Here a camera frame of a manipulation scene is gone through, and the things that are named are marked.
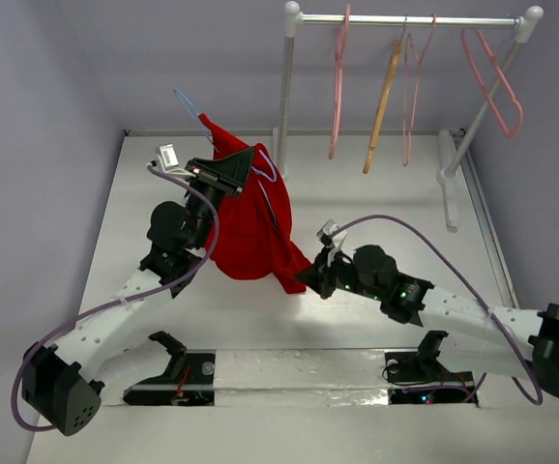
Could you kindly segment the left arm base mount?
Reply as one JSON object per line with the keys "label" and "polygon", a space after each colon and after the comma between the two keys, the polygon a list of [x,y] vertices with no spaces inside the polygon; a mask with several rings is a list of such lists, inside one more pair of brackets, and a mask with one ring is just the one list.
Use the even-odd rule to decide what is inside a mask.
{"label": "left arm base mount", "polygon": [[169,360],[160,375],[127,389],[124,403],[129,406],[213,406],[216,351],[189,351],[164,331],[152,333],[149,339],[162,347]]}

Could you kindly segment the thick pink plastic hanger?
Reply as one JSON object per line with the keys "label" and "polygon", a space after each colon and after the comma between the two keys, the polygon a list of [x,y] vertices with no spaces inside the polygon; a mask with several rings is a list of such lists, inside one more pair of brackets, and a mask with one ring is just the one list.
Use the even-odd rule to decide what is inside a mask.
{"label": "thick pink plastic hanger", "polygon": [[343,88],[343,58],[347,46],[349,32],[349,17],[351,14],[351,5],[347,4],[341,27],[338,29],[335,44],[335,92],[334,92],[334,117],[332,125],[332,134],[330,139],[330,147],[328,158],[332,160],[336,153],[338,144],[339,128],[341,121],[342,107],[342,88]]}

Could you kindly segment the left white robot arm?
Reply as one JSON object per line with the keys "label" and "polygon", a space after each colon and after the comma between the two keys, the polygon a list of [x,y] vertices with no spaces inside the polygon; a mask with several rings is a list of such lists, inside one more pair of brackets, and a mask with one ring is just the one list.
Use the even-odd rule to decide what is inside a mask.
{"label": "left white robot arm", "polygon": [[150,250],[110,301],[76,316],[35,342],[15,376],[11,406],[24,400],[56,430],[73,436],[88,425],[100,406],[121,401],[140,381],[181,379],[186,347],[164,331],[132,333],[154,311],[165,307],[210,259],[221,232],[222,201],[245,189],[255,151],[242,149],[222,159],[190,159],[168,170],[166,156],[148,171],[185,189],[184,203],[163,201],[150,215]]}

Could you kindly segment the red t shirt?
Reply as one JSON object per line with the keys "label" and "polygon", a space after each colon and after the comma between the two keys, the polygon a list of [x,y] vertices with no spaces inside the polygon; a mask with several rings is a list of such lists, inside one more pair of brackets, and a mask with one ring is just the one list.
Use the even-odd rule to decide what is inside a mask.
{"label": "red t shirt", "polygon": [[[266,162],[257,152],[262,149],[269,154],[266,146],[256,143],[251,147],[255,150],[251,167],[267,171]],[[256,175],[250,171],[243,192],[221,202],[220,234],[211,259],[233,279],[256,280],[272,275],[286,294],[302,294],[306,285],[297,281],[295,275],[310,266],[310,261],[292,241],[290,197],[279,170],[278,173],[274,184],[264,178],[261,182],[273,204],[279,228],[273,226]]]}

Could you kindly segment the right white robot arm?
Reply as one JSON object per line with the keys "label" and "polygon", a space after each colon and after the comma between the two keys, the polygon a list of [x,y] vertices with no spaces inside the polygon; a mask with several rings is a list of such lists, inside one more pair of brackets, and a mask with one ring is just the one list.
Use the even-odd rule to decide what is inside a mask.
{"label": "right white robot arm", "polygon": [[399,271],[377,245],[360,246],[351,256],[324,247],[296,278],[323,299],[337,290],[350,292],[378,301],[381,312],[400,324],[425,329],[415,356],[425,378],[473,371],[534,379],[559,398],[559,304],[544,310],[483,308]]}

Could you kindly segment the white clothes rack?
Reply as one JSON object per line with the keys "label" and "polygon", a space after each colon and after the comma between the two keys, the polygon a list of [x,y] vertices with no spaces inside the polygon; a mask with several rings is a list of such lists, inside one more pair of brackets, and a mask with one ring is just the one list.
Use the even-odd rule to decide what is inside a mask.
{"label": "white clothes rack", "polygon": [[[291,78],[298,27],[301,25],[318,24],[336,25],[339,29],[344,17],[344,14],[305,14],[296,1],[288,1],[283,11],[284,40],[280,81],[279,126],[273,129],[275,159],[281,172],[285,171]],[[525,11],[524,15],[518,17],[476,18],[438,16],[436,28],[454,27],[458,28],[460,31],[462,29],[466,29],[466,31],[469,29],[474,31],[483,31],[484,29],[512,29],[514,31],[513,43],[521,43],[522,48],[532,37],[537,25],[543,17],[544,9],[540,6],[532,6]],[[430,21],[430,16],[350,14],[349,26],[354,24],[400,27],[402,29],[408,26],[430,28]],[[515,124],[516,114],[503,89],[499,89],[496,92],[494,101],[506,123],[512,127]],[[438,134],[439,172],[437,173],[437,182],[442,189],[446,227],[451,232],[457,231],[459,227],[459,208],[456,199],[457,171],[488,111],[491,112],[490,109],[486,108],[484,98],[482,106],[478,110],[458,146],[454,144],[452,136],[448,131],[442,130]]]}

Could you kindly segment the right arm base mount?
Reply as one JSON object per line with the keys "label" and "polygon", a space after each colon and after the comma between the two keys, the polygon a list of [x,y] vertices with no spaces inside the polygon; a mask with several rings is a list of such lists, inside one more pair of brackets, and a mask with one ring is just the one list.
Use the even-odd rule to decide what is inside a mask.
{"label": "right arm base mount", "polygon": [[381,376],[390,405],[478,404],[471,372],[452,372],[439,361],[444,331],[429,331],[412,351],[385,354]]}

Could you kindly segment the pink plastic hanger right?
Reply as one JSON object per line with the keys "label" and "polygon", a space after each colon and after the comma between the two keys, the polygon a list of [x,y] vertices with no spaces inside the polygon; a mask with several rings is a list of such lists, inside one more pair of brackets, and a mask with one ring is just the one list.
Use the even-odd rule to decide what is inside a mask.
{"label": "pink plastic hanger right", "polygon": [[[464,55],[474,75],[474,78],[484,95],[486,108],[491,110],[503,134],[507,138],[514,138],[520,132],[523,126],[524,109],[522,103],[516,96],[515,91],[507,78],[506,72],[507,69],[511,66],[512,62],[515,60],[516,56],[518,55],[521,49],[521,43],[514,42],[504,62],[501,63],[498,58],[498,55],[492,51],[483,32],[481,30],[475,30],[475,35],[494,73],[494,80],[492,81],[489,87],[485,85],[485,80],[482,74],[480,73],[477,63],[475,61],[474,55],[470,47],[470,43],[467,38],[466,29],[462,29],[460,31],[460,41],[462,44]],[[511,106],[515,110],[516,120],[515,120],[515,124],[512,127],[506,123],[501,111],[499,110],[497,104],[494,101],[494,96],[499,89],[504,90]]]}

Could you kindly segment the wooden hanger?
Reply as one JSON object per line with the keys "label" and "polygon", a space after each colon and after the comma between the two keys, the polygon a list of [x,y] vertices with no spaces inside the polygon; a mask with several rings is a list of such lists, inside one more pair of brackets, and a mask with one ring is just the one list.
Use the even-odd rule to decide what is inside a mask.
{"label": "wooden hanger", "polygon": [[379,102],[376,108],[376,114],[373,122],[372,131],[369,138],[367,155],[363,167],[363,173],[368,174],[374,159],[378,138],[385,119],[387,105],[389,102],[391,89],[397,73],[397,67],[402,50],[402,41],[396,40],[393,53],[387,65],[385,77],[383,80]]}

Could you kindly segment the blue wire hanger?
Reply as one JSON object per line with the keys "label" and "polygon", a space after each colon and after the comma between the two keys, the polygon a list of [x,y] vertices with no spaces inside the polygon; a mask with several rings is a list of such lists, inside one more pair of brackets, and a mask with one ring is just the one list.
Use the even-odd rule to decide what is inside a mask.
{"label": "blue wire hanger", "polygon": [[[219,152],[219,148],[213,139],[211,131],[206,126],[204,126],[199,120],[201,113],[196,109],[193,103],[182,91],[180,91],[177,88],[174,88],[173,93],[174,96],[178,99],[179,103],[186,109],[191,119],[195,120],[199,124],[201,132],[204,134],[204,136],[209,141],[209,143],[213,146],[214,153],[217,154]],[[259,190],[264,196],[265,202],[267,204],[267,208],[269,211],[272,224],[276,229],[278,229],[279,222],[278,222],[277,215],[275,213],[269,194],[265,189],[265,186],[262,184],[261,179],[264,178],[269,183],[274,184],[278,180],[279,173],[268,153],[266,153],[262,149],[258,149],[257,152],[259,153],[259,156],[262,157],[262,159],[266,162],[268,166],[268,170],[265,171],[263,169],[258,169],[255,166],[253,166],[250,170],[253,171],[256,175],[256,181],[258,183]]]}

